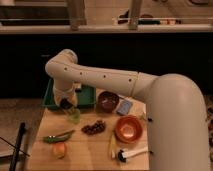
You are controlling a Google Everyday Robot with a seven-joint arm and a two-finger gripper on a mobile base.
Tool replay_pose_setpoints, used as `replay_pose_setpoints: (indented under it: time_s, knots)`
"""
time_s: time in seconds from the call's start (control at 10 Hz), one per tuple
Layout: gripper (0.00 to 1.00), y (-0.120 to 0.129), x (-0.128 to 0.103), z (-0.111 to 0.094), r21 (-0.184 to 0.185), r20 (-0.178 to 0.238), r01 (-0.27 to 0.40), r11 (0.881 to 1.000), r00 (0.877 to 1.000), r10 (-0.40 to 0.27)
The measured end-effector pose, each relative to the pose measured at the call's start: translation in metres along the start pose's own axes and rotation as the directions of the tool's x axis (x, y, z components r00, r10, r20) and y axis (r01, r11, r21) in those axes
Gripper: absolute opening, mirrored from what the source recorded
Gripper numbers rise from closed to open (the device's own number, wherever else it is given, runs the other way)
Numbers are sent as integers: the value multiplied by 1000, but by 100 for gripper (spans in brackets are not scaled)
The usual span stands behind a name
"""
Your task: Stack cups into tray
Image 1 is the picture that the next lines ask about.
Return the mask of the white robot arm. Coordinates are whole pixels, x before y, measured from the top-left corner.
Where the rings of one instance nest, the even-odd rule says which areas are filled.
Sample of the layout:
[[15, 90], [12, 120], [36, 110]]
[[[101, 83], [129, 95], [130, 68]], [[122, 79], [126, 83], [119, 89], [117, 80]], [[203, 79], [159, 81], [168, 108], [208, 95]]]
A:
[[145, 103], [150, 171], [211, 171], [205, 100], [188, 77], [82, 66], [70, 49], [51, 58], [45, 71], [60, 97], [71, 96], [80, 82]]

